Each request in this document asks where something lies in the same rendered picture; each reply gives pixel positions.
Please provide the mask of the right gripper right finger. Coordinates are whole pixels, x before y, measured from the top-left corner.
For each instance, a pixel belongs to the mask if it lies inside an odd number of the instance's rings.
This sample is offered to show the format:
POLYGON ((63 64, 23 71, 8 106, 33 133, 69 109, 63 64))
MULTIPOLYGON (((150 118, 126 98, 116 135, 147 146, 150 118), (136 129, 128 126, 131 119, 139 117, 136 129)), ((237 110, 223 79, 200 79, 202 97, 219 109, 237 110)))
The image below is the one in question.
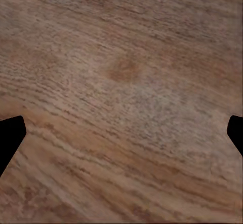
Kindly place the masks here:
POLYGON ((233 141, 237 149, 243 156, 243 118, 238 116, 231 116, 227 134, 229 135, 230 139, 233 141))

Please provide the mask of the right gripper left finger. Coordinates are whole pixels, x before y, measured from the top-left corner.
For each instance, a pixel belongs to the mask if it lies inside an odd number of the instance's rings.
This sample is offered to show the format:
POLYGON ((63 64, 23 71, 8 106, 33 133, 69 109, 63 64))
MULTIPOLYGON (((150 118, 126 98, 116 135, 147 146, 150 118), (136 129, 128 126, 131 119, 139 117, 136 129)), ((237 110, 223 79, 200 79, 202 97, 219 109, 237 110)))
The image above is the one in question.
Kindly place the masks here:
POLYGON ((0 176, 26 135, 22 116, 0 122, 0 176))

